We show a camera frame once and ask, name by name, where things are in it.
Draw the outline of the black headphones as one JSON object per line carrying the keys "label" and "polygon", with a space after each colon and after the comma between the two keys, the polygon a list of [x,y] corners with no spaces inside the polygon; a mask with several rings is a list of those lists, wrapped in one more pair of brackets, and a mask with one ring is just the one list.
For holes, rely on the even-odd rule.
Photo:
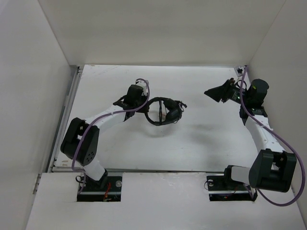
{"label": "black headphones", "polygon": [[169,124],[175,124],[182,118],[182,113],[187,105],[182,101],[173,100],[166,97],[154,97],[148,101],[149,107],[153,103],[159,103],[158,121],[153,121],[149,114],[144,114],[147,121],[154,126],[165,126]]}

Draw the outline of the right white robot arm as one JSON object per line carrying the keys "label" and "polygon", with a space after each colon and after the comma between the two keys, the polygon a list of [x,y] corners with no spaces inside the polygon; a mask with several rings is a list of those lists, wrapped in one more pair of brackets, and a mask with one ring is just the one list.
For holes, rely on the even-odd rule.
{"label": "right white robot arm", "polygon": [[268,131],[268,116],[262,105],[268,89],[267,82],[256,79],[240,96],[239,87],[231,78],[223,85],[208,89],[204,93],[216,102],[244,102],[240,107],[239,116],[250,132],[258,151],[250,168],[229,165],[225,169],[222,183],[226,188],[232,189],[239,183],[244,183],[254,189],[276,192],[285,193],[290,189],[297,158],[294,154],[286,152],[276,137]]}

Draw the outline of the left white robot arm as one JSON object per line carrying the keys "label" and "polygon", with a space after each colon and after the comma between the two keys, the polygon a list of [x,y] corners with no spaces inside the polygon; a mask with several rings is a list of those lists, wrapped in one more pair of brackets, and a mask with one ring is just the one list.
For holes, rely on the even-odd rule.
{"label": "left white robot arm", "polygon": [[137,111],[145,107],[149,96],[148,82],[138,79],[128,88],[124,96],[105,111],[87,119],[76,117],[71,120],[60,151],[72,160],[73,171],[75,171],[75,163],[82,166],[83,185],[91,182],[96,190],[102,190],[107,186],[108,172],[96,156],[99,134],[134,116]]}

